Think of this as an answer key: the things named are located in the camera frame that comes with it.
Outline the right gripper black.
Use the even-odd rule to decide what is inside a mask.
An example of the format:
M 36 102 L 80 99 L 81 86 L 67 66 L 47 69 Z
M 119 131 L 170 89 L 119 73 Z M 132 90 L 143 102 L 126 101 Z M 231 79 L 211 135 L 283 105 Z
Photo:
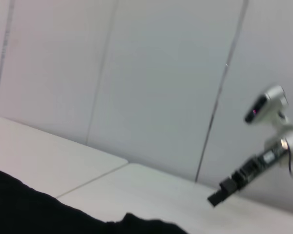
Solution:
M 216 207 L 237 190 L 242 190 L 253 180 L 277 164 L 288 154 L 288 149 L 282 146 L 281 140 L 274 143 L 264 151 L 248 158 L 231 177 L 223 180 L 219 190 L 208 197 L 208 202 Z

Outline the black shirt with white print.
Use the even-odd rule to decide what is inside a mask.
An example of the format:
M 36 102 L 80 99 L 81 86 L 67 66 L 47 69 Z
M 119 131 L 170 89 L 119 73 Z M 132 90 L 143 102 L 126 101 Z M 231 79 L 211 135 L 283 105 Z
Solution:
M 0 171 L 0 234 L 188 234 L 173 223 L 127 213 L 104 222 Z

